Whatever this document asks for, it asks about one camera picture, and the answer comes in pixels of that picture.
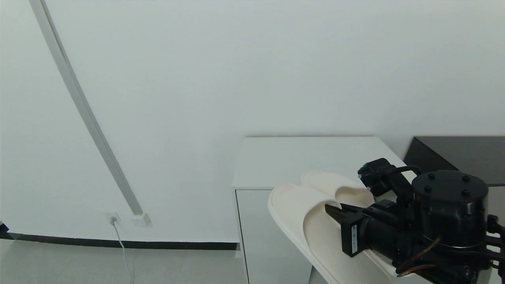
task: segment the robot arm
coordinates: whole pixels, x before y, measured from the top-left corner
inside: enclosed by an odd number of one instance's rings
[[[409,170],[418,175],[412,184],[401,174]],[[416,273],[435,284],[486,282],[495,267],[505,283],[505,227],[487,214],[488,187],[481,179],[459,171],[421,174],[386,159],[365,164],[358,174],[374,196],[392,190],[397,199],[368,208],[325,206],[341,224],[346,254],[375,250],[392,260],[398,276]]]

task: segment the white cable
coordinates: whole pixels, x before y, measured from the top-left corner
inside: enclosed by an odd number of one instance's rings
[[[125,246],[123,245],[123,242],[121,241],[121,237],[119,237],[119,232],[118,232],[118,229],[116,228],[116,221],[117,221],[117,219],[115,217],[111,217],[111,225],[114,226],[114,230],[116,230],[116,235],[118,236],[119,244],[123,248],[123,259],[125,260],[125,265],[126,265],[126,269],[128,270],[128,274],[130,275],[130,284],[133,284],[133,277],[131,276],[130,268],[128,267],[128,262],[126,262]]]

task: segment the cable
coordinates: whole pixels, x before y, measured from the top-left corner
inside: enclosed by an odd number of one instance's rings
[[[376,172],[377,175],[386,175],[386,174],[392,174],[392,173],[401,173],[401,172],[406,172],[406,171],[413,171],[416,175],[420,175],[423,172],[421,171],[420,167],[417,166],[403,166],[399,168],[392,168],[392,169],[386,169],[386,170],[381,170]]]
[[[418,260],[425,253],[429,252],[439,241],[440,241],[440,237],[436,238],[431,245],[429,245],[427,248],[423,249],[420,253],[418,253],[417,255],[415,255],[413,258],[407,260],[402,265],[400,265],[396,269],[396,273],[403,274],[404,272],[407,272],[409,269],[417,268],[417,267],[412,267],[412,268],[408,268],[408,267],[411,266],[416,260]]]
[[[123,245],[123,242],[121,241],[121,237],[119,237],[119,232],[116,227],[116,221],[118,219],[116,217],[111,217],[111,225],[114,226],[114,230],[116,230],[116,235],[118,236],[119,244],[123,248],[123,259],[125,261],[126,269],[128,270],[128,275],[130,275],[130,284],[133,284],[133,277],[130,272],[130,267],[128,267],[128,262],[126,262],[126,252],[125,252],[125,246]]]
[[[412,272],[416,271],[416,270],[421,270],[421,269],[425,269],[425,268],[430,268],[430,267],[435,267],[436,265],[435,264],[424,264],[424,265],[419,265],[419,266],[416,266],[416,267],[412,267],[412,268],[409,268],[407,270],[405,270],[405,272],[402,272],[400,274],[398,274],[396,277],[403,277],[405,275],[409,275],[411,274]]]

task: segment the sticker label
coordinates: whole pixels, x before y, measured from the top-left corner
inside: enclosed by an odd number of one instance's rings
[[[352,236],[352,253],[358,251],[358,226],[354,225],[351,227],[351,236]]]

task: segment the gray floor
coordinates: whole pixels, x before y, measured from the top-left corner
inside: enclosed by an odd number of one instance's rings
[[[134,284],[245,284],[235,251],[127,249]],[[121,249],[0,240],[1,284],[128,284]]]

